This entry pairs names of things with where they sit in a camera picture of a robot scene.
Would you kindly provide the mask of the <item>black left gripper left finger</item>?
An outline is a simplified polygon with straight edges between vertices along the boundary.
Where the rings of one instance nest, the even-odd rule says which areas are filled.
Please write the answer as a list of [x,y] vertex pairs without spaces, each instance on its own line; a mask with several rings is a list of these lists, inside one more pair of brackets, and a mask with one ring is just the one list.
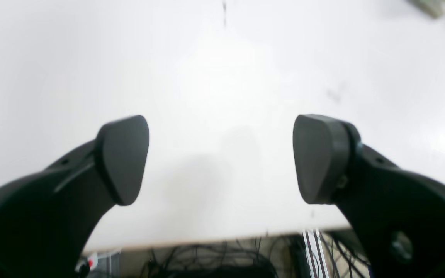
[[126,117],[46,169],[2,185],[0,278],[87,277],[82,251],[112,207],[137,199],[148,148],[146,118]]

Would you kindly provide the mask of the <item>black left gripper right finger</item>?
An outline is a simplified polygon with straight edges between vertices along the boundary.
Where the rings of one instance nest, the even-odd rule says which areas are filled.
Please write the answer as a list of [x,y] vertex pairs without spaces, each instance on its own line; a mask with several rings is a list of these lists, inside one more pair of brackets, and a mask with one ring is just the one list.
[[302,199],[337,206],[375,277],[445,278],[443,183],[401,169],[339,119],[297,116],[292,145]]

